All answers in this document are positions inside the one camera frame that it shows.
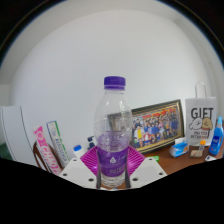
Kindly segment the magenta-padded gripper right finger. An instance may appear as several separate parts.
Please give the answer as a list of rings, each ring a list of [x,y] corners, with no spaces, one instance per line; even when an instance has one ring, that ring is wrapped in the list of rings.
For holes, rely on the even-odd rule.
[[[154,157],[145,157],[132,147],[128,149],[126,171],[128,187],[131,189],[143,187],[167,176]]]

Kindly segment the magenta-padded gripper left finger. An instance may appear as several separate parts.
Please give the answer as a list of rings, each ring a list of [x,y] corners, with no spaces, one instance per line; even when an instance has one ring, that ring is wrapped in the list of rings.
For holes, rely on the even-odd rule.
[[[96,189],[98,174],[97,147],[93,147],[80,158],[72,158],[60,177],[81,187]]]

